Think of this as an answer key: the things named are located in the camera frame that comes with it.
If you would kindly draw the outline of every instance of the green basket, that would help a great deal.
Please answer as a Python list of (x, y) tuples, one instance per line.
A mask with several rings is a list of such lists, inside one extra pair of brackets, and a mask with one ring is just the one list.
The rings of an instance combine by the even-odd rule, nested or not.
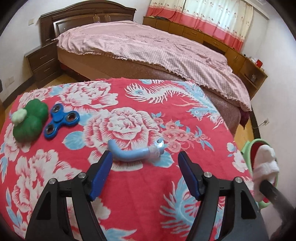
[[(254, 161), (257, 150), (261, 145), (269, 145), (269, 144), (263, 139), (255, 139), (251, 142), (247, 141), (241, 151), (242, 156), (244, 157), (244, 160), (249, 169), (249, 172), (252, 176), (253, 176), (252, 161)], [(278, 175), (275, 178), (275, 183), (274, 183), (275, 187), (277, 186), (277, 183), (278, 183)], [(270, 202), (266, 203), (264, 201), (261, 201), (258, 203), (260, 209), (267, 207), (269, 204)]]

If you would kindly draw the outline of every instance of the blue gripper pad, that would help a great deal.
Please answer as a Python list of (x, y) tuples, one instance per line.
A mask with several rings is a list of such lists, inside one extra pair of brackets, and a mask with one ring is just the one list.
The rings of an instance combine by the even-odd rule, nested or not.
[(91, 201), (94, 201), (96, 197), (98, 197), (101, 194), (103, 186), (107, 179), (107, 176), (111, 170), (111, 167), (112, 167), (112, 153), (108, 152), (104, 160), (102, 160), (102, 164), (91, 182), (91, 192), (89, 194)]
[(190, 169), (186, 161), (186, 157), (183, 155), (182, 151), (178, 155), (178, 164), (191, 196), (195, 197), (195, 199), (198, 199), (200, 196), (200, 193), (198, 190), (198, 182), (192, 170)]

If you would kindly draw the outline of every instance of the red floral tablecloth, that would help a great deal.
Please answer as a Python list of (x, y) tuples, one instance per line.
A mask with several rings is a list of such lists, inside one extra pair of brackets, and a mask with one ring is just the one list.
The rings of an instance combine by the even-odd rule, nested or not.
[[(64, 84), (24, 93), (11, 113), (38, 98), (49, 109), (62, 103), (80, 114), (77, 126), (63, 127), (53, 140), (16, 143), (6, 119), (0, 142), (0, 212), (25, 237), (38, 197), (50, 178), (71, 179), (86, 171), (115, 139), (124, 150), (165, 140), (156, 163), (114, 161), (103, 192), (93, 202), (107, 240), (186, 239), (199, 202), (189, 193), (178, 167), (178, 152), (218, 178), (241, 176), (253, 183), (240, 151), (220, 114), (199, 86), (168, 80), (109, 79)], [(71, 199), (67, 200), (74, 237), (81, 239)], [(218, 237), (224, 199), (220, 198), (212, 239)]]

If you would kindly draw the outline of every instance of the green pepper toy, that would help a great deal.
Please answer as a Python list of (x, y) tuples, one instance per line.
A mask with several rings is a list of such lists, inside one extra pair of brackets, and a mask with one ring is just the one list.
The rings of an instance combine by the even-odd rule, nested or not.
[(32, 142), (38, 139), (48, 119), (48, 106), (38, 99), (30, 100), (23, 109), (12, 114), (12, 134), (18, 142)]

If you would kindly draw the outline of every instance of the wooden headboard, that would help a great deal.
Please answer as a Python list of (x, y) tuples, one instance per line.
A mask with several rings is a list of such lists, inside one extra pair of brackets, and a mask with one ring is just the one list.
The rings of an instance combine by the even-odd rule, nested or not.
[(45, 43), (68, 29), (90, 23), (131, 20), (136, 9), (105, 0), (90, 0), (43, 14), (40, 20), (41, 42)]

